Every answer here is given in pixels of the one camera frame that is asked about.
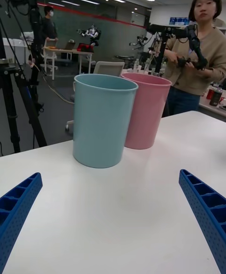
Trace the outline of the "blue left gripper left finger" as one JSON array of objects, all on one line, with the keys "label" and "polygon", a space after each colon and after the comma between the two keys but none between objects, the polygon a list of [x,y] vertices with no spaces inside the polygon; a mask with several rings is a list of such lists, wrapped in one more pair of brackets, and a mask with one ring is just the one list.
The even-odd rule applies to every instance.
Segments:
[{"label": "blue left gripper left finger", "polygon": [[42,186],[41,174],[37,172],[0,198],[0,265],[7,263]]}]

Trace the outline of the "person's left hand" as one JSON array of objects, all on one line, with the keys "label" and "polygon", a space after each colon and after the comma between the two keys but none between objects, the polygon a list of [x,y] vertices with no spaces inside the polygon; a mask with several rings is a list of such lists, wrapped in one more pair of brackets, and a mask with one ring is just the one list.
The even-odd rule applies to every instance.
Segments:
[{"label": "person's left hand", "polygon": [[209,69],[202,69],[202,70],[198,70],[194,67],[194,65],[189,62],[186,64],[186,67],[192,71],[193,73],[195,73],[196,75],[202,76],[204,78],[210,78],[212,77],[212,70]]}]

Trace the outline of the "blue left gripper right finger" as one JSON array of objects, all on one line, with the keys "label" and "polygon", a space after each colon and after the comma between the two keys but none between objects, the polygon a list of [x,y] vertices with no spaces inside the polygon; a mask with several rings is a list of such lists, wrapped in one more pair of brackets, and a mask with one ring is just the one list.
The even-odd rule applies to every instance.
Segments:
[{"label": "blue left gripper right finger", "polygon": [[226,273],[226,199],[185,169],[179,185],[221,273]]}]

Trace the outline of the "person's right hand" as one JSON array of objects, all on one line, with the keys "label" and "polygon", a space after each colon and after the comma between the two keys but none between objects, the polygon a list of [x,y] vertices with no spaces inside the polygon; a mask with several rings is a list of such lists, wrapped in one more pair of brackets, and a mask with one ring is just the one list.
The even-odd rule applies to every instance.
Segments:
[{"label": "person's right hand", "polygon": [[164,56],[167,58],[167,60],[169,62],[178,64],[178,56],[177,56],[176,52],[165,49]]}]

